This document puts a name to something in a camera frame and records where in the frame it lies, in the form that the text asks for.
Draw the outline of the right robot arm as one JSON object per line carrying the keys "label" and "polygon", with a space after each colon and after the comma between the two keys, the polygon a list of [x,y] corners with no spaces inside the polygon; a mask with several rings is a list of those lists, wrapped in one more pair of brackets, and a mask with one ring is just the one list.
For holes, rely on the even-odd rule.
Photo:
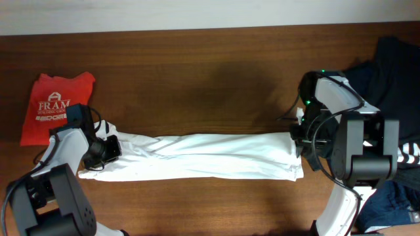
{"label": "right robot arm", "polygon": [[303,115],[290,134],[313,170],[334,183],[310,235],[351,235],[366,201],[397,171],[399,122],[365,101],[339,71],[303,75]]}

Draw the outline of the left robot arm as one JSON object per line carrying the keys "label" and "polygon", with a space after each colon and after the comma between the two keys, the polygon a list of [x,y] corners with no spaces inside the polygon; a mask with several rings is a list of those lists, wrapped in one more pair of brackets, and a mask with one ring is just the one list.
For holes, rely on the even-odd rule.
{"label": "left robot arm", "polygon": [[51,129],[50,143],[36,166],[7,186],[1,209],[3,234],[7,234],[6,208],[10,207],[20,235],[125,236],[123,229],[110,229],[96,220],[76,174],[101,171],[121,156],[117,136],[101,139],[87,105],[66,108],[67,123]]}

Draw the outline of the white printed t-shirt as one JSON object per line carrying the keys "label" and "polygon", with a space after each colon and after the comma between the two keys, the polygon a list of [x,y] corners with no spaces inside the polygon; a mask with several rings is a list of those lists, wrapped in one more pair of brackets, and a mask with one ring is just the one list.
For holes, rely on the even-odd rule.
{"label": "white printed t-shirt", "polygon": [[180,178],[290,180],[303,178],[300,156],[287,132],[266,134],[190,134],[149,137],[118,131],[103,121],[99,138],[117,136],[121,156],[82,179],[133,182]]}

